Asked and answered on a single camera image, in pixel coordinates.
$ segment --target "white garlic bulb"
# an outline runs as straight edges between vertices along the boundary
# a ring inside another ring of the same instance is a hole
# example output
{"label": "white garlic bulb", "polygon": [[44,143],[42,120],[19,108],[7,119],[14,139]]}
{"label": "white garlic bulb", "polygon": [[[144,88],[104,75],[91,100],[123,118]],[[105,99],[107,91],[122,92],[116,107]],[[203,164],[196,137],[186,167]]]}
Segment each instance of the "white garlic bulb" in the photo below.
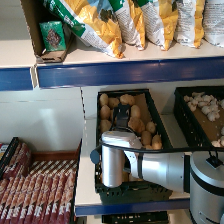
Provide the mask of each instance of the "white garlic bulb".
{"label": "white garlic bulb", "polygon": [[222,146],[224,146],[224,136],[222,136],[222,137],[220,138],[220,143],[221,143]]}
{"label": "white garlic bulb", "polygon": [[218,105],[216,105],[216,104],[210,105],[209,108],[211,111],[215,111],[215,112],[218,111]]}
{"label": "white garlic bulb", "polygon": [[210,121],[215,121],[215,112],[208,113],[207,117]]}
{"label": "white garlic bulb", "polygon": [[198,107],[200,107],[200,108],[207,106],[207,105],[208,105],[208,102],[204,102],[204,101],[198,103]]}
{"label": "white garlic bulb", "polygon": [[211,97],[208,96],[208,95],[202,96],[202,99],[203,99],[203,101],[206,101],[206,102],[210,102],[211,101]]}
{"label": "white garlic bulb", "polygon": [[184,96],[184,101],[187,103],[190,101],[190,97],[189,96]]}
{"label": "white garlic bulb", "polygon": [[213,145],[214,147],[221,147],[219,141],[212,141],[211,143],[212,143],[212,145]]}
{"label": "white garlic bulb", "polygon": [[221,129],[221,135],[224,135],[224,127]]}
{"label": "white garlic bulb", "polygon": [[222,109],[224,109],[224,100],[221,100],[221,101],[219,102],[219,104],[220,104],[220,106],[222,107]]}
{"label": "white garlic bulb", "polygon": [[201,111],[203,114],[207,115],[208,113],[211,112],[211,109],[209,108],[209,106],[204,106],[202,107]]}

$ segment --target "black crate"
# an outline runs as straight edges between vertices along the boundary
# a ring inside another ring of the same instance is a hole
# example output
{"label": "black crate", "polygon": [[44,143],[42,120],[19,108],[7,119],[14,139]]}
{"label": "black crate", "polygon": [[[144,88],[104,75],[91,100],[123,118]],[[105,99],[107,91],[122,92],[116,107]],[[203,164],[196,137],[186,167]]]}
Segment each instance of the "black crate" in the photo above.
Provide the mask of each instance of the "black crate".
{"label": "black crate", "polygon": [[206,95],[213,95],[218,100],[224,99],[223,86],[197,86],[178,87],[175,90],[174,116],[185,135],[189,147],[210,147],[210,140],[191,112],[184,96],[191,96],[193,92],[205,92]]}
{"label": "black crate", "polygon": [[167,212],[144,212],[117,215],[103,215],[102,223],[107,224],[166,224],[169,223]]}
{"label": "black crate", "polygon": [[[157,133],[161,135],[163,148],[172,149],[169,137],[163,126],[161,118],[155,107],[154,101],[148,91],[148,89],[139,90],[123,90],[123,91],[110,91],[100,92],[97,98],[97,131],[96,131],[96,144],[99,143],[100,138],[100,104],[99,98],[101,94],[106,93],[108,97],[120,97],[124,94],[132,96],[145,94],[148,110],[154,123],[157,124]],[[108,188],[101,183],[100,175],[102,173],[101,165],[95,166],[95,191],[100,194],[100,198],[104,204],[123,204],[134,202],[148,202],[148,201],[161,201],[168,200],[172,194],[171,190],[168,190],[158,184],[150,183],[147,181],[133,181],[123,182],[119,187]]]}

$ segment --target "garlic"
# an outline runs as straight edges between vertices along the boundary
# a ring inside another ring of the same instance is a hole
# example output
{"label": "garlic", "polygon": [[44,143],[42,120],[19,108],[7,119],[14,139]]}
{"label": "garlic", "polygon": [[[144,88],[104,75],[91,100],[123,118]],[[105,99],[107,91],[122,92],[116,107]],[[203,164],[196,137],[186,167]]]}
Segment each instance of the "garlic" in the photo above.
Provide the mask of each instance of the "garlic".
{"label": "garlic", "polygon": [[184,96],[184,101],[187,103],[190,101],[190,97],[189,96]]}
{"label": "garlic", "polygon": [[208,113],[207,117],[210,121],[215,121],[215,112]]}
{"label": "garlic", "polygon": [[215,111],[215,112],[218,111],[218,105],[216,105],[216,104],[210,105],[209,108],[211,111]]}
{"label": "garlic", "polygon": [[198,103],[198,106],[199,106],[200,108],[202,108],[202,107],[204,107],[204,106],[207,106],[207,105],[208,105],[208,102],[204,102],[204,101]]}
{"label": "garlic", "polygon": [[220,138],[221,145],[224,146],[224,136]]}
{"label": "garlic", "polygon": [[206,101],[206,102],[210,102],[211,101],[211,97],[208,96],[208,95],[202,96],[202,99],[203,99],[203,101]]}
{"label": "garlic", "polygon": [[205,94],[205,92],[201,92],[201,93],[193,92],[193,93],[192,93],[192,96],[193,96],[193,97],[195,97],[195,96],[202,96],[202,95],[204,95],[204,94]]}
{"label": "garlic", "polygon": [[198,105],[198,101],[193,99],[193,100],[191,100],[191,104],[194,105],[194,106],[197,106]]}
{"label": "garlic", "polygon": [[212,143],[212,145],[213,145],[214,147],[221,147],[219,141],[212,141],[211,143]]}
{"label": "garlic", "polygon": [[222,109],[224,109],[224,100],[221,100],[221,101],[219,102],[219,104],[220,104],[220,106],[222,107]]}
{"label": "garlic", "polygon": [[210,102],[210,105],[216,105],[217,104],[217,99],[213,99],[211,102]]}
{"label": "garlic", "polygon": [[224,127],[221,129],[221,135],[224,135]]}
{"label": "garlic", "polygon": [[211,109],[209,108],[209,106],[204,106],[202,107],[201,111],[203,114],[207,115],[208,113],[211,112]]}

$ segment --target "red packaging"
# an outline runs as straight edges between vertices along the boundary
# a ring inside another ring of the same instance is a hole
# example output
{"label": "red packaging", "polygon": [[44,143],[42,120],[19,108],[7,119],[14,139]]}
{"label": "red packaging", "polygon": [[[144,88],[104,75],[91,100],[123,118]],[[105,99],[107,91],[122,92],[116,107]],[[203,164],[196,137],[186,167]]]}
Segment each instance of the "red packaging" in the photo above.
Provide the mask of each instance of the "red packaging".
{"label": "red packaging", "polygon": [[29,207],[27,210],[26,218],[24,220],[24,224],[32,223],[37,199],[40,194],[43,180],[44,180],[44,176],[42,174],[38,175],[34,189],[33,189],[33,194],[32,194],[31,200],[30,200],[30,204],[29,204]]}
{"label": "red packaging", "polygon": [[8,184],[8,186],[7,186],[6,190],[5,190],[5,193],[4,193],[3,197],[2,197],[2,200],[1,200],[1,204],[0,204],[0,215],[2,215],[3,209],[5,207],[5,204],[6,204],[6,201],[8,199],[8,196],[9,196],[9,193],[10,193],[10,190],[12,188],[12,185],[13,185],[14,180],[15,180],[14,177],[11,177],[9,179],[9,184]]}
{"label": "red packaging", "polygon": [[15,195],[15,192],[16,192],[17,186],[19,184],[19,181],[20,181],[20,178],[16,177],[14,182],[13,182],[13,185],[12,185],[12,187],[10,189],[10,192],[9,192],[9,196],[8,196],[7,201],[5,203],[5,207],[4,207],[3,212],[1,214],[0,224],[4,224],[4,222],[5,222],[6,216],[8,214],[8,211],[9,211],[10,205],[12,203],[13,197]]}
{"label": "red packaging", "polygon": [[8,210],[8,214],[7,214],[7,216],[6,216],[5,224],[10,224],[10,220],[11,220],[11,217],[12,217],[12,215],[13,215],[13,210],[14,210],[14,208],[15,208],[15,206],[16,206],[16,203],[17,203],[17,200],[18,200],[18,198],[19,198],[19,194],[20,194],[20,192],[21,192],[21,189],[22,189],[22,186],[23,186],[24,181],[25,181],[25,178],[24,178],[24,177],[21,177],[20,180],[19,180],[18,186],[17,186],[17,188],[16,188],[16,192],[15,192],[15,194],[14,194],[12,203],[9,204],[9,207],[10,207],[10,208],[9,208],[9,210]]}
{"label": "red packaging", "polygon": [[53,178],[51,176],[47,176],[47,180],[44,186],[44,193],[41,200],[41,204],[39,205],[38,213],[36,214],[35,224],[41,224],[44,220],[44,214],[47,208],[48,198],[51,192]]}
{"label": "red packaging", "polygon": [[58,213],[59,213],[59,206],[61,203],[61,198],[63,195],[66,179],[67,179],[67,177],[65,176],[65,174],[61,173],[60,179],[58,182],[57,191],[56,191],[55,198],[54,198],[54,204],[52,207],[51,218],[50,218],[49,224],[55,224],[55,222],[57,220]]}
{"label": "red packaging", "polygon": [[71,172],[68,175],[67,181],[65,183],[65,188],[64,188],[62,199],[61,199],[59,214],[57,218],[57,224],[64,224],[64,216],[65,216],[65,210],[66,210],[65,206],[67,204],[66,194],[70,188],[74,189],[74,182],[75,182],[75,173]]}
{"label": "red packaging", "polygon": [[25,200],[23,202],[23,208],[22,208],[21,214],[19,216],[18,224],[23,224],[24,223],[26,213],[27,213],[30,201],[31,201],[31,197],[32,197],[33,190],[34,190],[34,187],[36,185],[36,182],[37,182],[37,177],[32,177],[32,179],[30,181],[30,184],[29,184],[29,187],[28,187],[27,192],[26,192]]}
{"label": "red packaging", "polygon": [[47,181],[47,176],[44,176],[43,183],[42,183],[42,186],[41,186],[41,189],[40,189],[40,193],[38,195],[38,199],[37,199],[36,206],[35,206],[35,209],[34,209],[32,224],[34,224],[37,221],[36,218],[37,218],[37,214],[39,214],[39,208],[40,208],[40,204],[41,204],[41,201],[42,201],[42,198],[43,198],[46,181]]}
{"label": "red packaging", "polygon": [[73,199],[74,185],[75,185],[75,173],[71,172],[69,175],[69,183],[68,190],[66,192],[65,198],[65,211],[64,211],[64,224],[69,223],[70,215],[71,215],[71,203]]}
{"label": "red packaging", "polygon": [[52,210],[53,203],[54,203],[54,197],[55,197],[57,187],[58,187],[58,182],[59,182],[59,176],[55,175],[54,178],[53,178],[51,192],[50,192],[48,202],[47,202],[47,208],[46,208],[45,216],[44,216],[43,221],[41,220],[41,222],[43,222],[43,224],[49,224],[49,220],[50,220],[50,217],[51,217],[51,210]]}
{"label": "red packaging", "polygon": [[1,180],[1,183],[0,183],[0,201],[3,198],[3,195],[6,191],[6,188],[7,188],[8,184],[9,184],[9,180],[7,180],[7,179]]}
{"label": "red packaging", "polygon": [[23,187],[21,189],[21,192],[19,194],[19,198],[16,202],[16,206],[13,210],[13,214],[12,214],[12,217],[11,217],[11,224],[17,224],[18,220],[19,220],[19,217],[20,217],[20,213],[22,211],[22,206],[23,206],[23,202],[25,200],[25,197],[26,197],[26,192],[27,192],[27,189],[29,187],[29,184],[31,182],[31,176],[27,176],[24,183],[23,183]]}

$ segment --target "plastic bag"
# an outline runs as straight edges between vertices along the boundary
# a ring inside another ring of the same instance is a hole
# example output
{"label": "plastic bag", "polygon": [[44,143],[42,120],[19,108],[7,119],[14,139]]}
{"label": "plastic bag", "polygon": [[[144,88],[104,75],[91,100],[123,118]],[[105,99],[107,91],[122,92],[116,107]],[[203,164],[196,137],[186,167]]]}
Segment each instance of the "plastic bag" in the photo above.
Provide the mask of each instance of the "plastic bag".
{"label": "plastic bag", "polygon": [[178,21],[175,40],[189,47],[199,48],[204,36],[202,18],[205,0],[177,0]]}
{"label": "plastic bag", "polygon": [[40,1],[79,38],[112,57],[123,57],[121,31],[108,0]]}
{"label": "plastic bag", "polygon": [[141,8],[133,0],[109,0],[117,17],[122,40],[135,45],[138,50],[145,47],[145,25]]}
{"label": "plastic bag", "polygon": [[224,1],[207,0],[203,19],[205,39],[218,47],[224,47]]}
{"label": "plastic bag", "polygon": [[162,50],[168,50],[173,41],[178,12],[172,0],[138,0],[145,21],[146,37]]}

